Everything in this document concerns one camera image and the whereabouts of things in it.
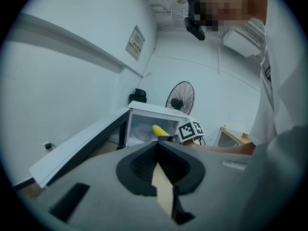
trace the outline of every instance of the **fan grille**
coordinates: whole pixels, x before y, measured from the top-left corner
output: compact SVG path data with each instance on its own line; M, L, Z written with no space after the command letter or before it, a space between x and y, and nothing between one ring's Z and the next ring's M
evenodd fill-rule
M194 103L194 89L193 86L187 82L180 82L169 94L166 102L166 107L177 109L187 115L192 111Z

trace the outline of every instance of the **white wall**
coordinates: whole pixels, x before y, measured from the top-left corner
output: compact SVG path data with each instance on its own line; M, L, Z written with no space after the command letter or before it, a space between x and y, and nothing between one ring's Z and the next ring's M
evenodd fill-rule
M0 59L0 155L13 185L44 143L127 106L156 34L146 0L32 0L23 12ZM125 51L135 25L146 39L138 61Z
M139 88L147 92L148 103L164 106L176 84L190 82L195 90L191 116L200 121L211 145L224 124L250 131L260 95L258 59L246 59L222 45L219 75L217 68L215 40L198 41L185 31L160 30Z
M146 0L31 0L23 12L82 37L141 75L154 49L156 23ZM145 38L138 61L125 51L136 25Z

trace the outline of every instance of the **air conditioner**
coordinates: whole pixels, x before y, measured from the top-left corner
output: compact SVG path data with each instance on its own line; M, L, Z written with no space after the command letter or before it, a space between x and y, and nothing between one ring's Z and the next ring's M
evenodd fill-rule
M264 36L259 35L253 28L244 24L228 31L223 37L225 46L237 51L239 54L248 57L259 55L265 45Z

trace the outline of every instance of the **wall sign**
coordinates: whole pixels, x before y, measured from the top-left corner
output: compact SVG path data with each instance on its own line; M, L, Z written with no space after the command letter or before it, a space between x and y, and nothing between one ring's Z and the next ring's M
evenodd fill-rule
M141 31L138 29L137 26L135 26L126 46L126 51L136 60L138 60L140 57L144 41L145 39L142 36Z

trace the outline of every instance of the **electrical cable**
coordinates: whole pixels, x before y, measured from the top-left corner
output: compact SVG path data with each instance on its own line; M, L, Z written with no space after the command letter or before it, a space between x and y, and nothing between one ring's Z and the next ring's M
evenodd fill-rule
M156 29L156 37L155 37L155 48L154 48L154 51L156 50L157 31L158 31L158 29ZM152 52L152 54L151 54L151 55L150 55L150 57L149 57L149 60L148 60L148 62L147 62L147 64L146 64L146 66L145 66L144 72L143 72L143 74L142 74L142 76L141 76L141 79L140 79L140 81L139 81L139 84L138 84L137 88L139 88L139 85L140 85L140 83L141 83L141 80L143 79L143 75L144 75L144 73L145 73L145 71L146 71L146 68L148 67L148 64L149 64L150 58L152 57L152 55L153 55L154 51Z
M217 69L217 74L220 72L220 47L218 46L218 41L217 41L217 49L218 49L218 69Z
M174 141L174 143L176 144L177 143L177 141L178 141L178 135L177 135L177 137L176 137L176 139L175 139L175 141Z
M221 37L222 37L222 34L223 34L224 32L225 32L225 31L222 31L222 32L221 32L221 35L220 35L219 39L221 39Z
M221 56L221 54L220 54L220 42L218 43L218 45L219 45L219 70L218 70L218 74L220 73L220 56Z
M156 28L157 29L162 29L162 28L171 27L171 26L173 26L172 23L170 23L169 25L160 25L160 26L157 26Z

